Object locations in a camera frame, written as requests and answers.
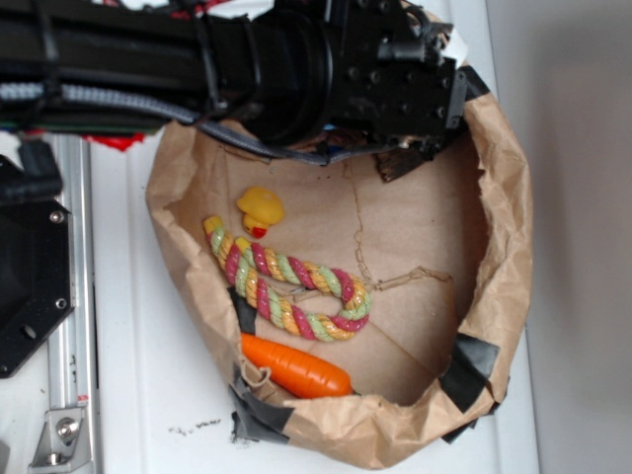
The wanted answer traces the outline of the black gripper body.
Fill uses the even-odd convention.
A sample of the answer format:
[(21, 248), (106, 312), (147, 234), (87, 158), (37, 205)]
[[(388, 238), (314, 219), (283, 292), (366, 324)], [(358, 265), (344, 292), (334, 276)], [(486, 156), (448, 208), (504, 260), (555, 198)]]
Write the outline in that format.
[(336, 40), (325, 123), (433, 159), (465, 102), (454, 26), (408, 1), (335, 1), (326, 20)]

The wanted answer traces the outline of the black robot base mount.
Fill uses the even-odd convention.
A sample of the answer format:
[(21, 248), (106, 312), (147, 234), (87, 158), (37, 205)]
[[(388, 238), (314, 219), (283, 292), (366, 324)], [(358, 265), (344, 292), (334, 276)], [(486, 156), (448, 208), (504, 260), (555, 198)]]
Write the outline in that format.
[(1, 377), (14, 376), (73, 308), (70, 212), (50, 145), (18, 147), (22, 166), (1, 157)]

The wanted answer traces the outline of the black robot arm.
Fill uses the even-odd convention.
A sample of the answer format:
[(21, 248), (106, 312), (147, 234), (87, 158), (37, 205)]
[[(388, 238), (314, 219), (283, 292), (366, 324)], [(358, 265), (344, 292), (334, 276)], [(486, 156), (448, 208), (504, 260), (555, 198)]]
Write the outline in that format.
[(287, 158), (333, 126), (372, 152), (434, 153), (466, 100), (450, 38), (401, 1), (277, 1), (233, 19), (199, 1), (5, 1), (1, 126), (129, 135), (174, 120)]

